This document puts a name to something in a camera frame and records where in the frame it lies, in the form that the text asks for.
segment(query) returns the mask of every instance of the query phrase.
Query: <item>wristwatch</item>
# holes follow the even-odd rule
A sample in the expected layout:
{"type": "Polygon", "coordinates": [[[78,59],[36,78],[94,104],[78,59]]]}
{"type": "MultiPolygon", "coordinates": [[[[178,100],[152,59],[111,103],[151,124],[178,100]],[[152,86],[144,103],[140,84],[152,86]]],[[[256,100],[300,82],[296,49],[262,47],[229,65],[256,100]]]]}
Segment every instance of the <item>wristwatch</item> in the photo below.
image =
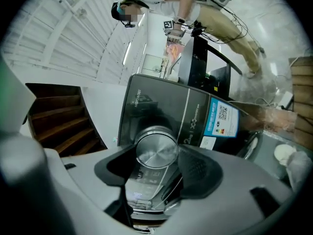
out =
{"type": "Polygon", "coordinates": [[[184,24],[184,23],[185,23],[185,20],[182,19],[182,18],[179,18],[179,19],[178,19],[178,22],[181,23],[181,24],[182,24],[182,23],[184,24]]]}

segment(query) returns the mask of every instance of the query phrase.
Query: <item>wooden staircase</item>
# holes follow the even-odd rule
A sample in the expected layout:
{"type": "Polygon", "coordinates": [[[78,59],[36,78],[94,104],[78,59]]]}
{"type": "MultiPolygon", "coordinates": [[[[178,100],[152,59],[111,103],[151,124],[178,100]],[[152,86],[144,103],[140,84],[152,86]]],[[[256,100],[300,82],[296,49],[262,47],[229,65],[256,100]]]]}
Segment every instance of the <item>wooden staircase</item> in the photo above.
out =
{"type": "Polygon", "coordinates": [[[107,147],[98,135],[79,87],[26,84],[37,97],[28,113],[33,137],[60,157],[84,155],[107,147]]]}
{"type": "Polygon", "coordinates": [[[294,140],[313,150],[313,57],[290,58],[294,104],[298,113],[294,140]]]}

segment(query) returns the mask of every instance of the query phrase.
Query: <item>ceiling light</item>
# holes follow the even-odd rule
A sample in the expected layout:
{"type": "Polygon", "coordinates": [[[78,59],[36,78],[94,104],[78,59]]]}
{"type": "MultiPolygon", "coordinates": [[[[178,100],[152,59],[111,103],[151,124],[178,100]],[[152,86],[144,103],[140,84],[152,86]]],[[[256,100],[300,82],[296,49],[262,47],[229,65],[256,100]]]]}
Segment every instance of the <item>ceiling light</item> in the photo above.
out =
{"type": "Polygon", "coordinates": [[[272,72],[275,76],[277,76],[277,75],[278,75],[278,72],[277,72],[277,66],[276,66],[276,64],[275,64],[275,63],[270,63],[269,65],[270,65],[271,72],[272,72]]]}
{"type": "Polygon", "coordinates": [[[140,21],[139,21],[139,23],[138,23],[138,27],[141,25],[141,23],[142,23],[142,21],[143,21],[143,19],[144,19],[145,15],[146,15],[146,13],[145,13],[145,14],[143,14],[142,18],[140,19],[140,21]]]}
{"type": "Polygon", "coordinates": [[[143,53],[145,53],[145,50],[146,50],[146,46],[147,46],[147,44],[145,44],[145,48],[143,48],[143,52],[142,52],[142,55],[143,55],[143,53]]]}
{"type": "Polygon", "coordinates": [[[123,60],[123,65],[125,65],[125,63],[126,63],[126,59],[127,59],[127,56],[128,56],[128,52],[129,52],[131,46],[132,46],[132,43],[129,42],[129,44],[128,44],[128,46],[127,46],[126,54],[125,54],[125,57],[124,57],[124,60],[123,60]]]}

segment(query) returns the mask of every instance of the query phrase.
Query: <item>blue label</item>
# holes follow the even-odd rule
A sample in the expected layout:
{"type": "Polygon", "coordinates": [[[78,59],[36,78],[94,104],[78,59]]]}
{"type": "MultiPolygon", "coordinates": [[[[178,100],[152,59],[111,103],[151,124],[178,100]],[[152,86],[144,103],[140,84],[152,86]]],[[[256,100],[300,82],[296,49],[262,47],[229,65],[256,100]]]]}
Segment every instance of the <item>blue label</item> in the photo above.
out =
{"type": "Polygon", "coordinates": [[[239,126],[239,111],[216,98],[211,99],[205,136],[235,138],[239,126]]]}

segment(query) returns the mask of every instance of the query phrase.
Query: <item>beige pants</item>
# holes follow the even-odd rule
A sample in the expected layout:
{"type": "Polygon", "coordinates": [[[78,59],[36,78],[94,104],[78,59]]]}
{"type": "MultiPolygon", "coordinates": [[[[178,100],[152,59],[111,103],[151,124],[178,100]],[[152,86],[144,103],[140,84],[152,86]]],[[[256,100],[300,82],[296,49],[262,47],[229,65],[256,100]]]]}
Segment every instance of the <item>beige pants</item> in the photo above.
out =
{"type": "MultiPolygon", "coordinates": [[[[215,36],[224,43],[242,36],[236,25],[226,15],[214,7],[202,5],[197,21],[200,22],[203,27],[206,27],[205,31],[207,33],[215,36]]],[[[257,46],[253,41],[248,42],[246,37],[243,37],[227,44],[235,53],[244,57],[251,71],[258,71],[260,64],[255,54],[257,46]]]]}

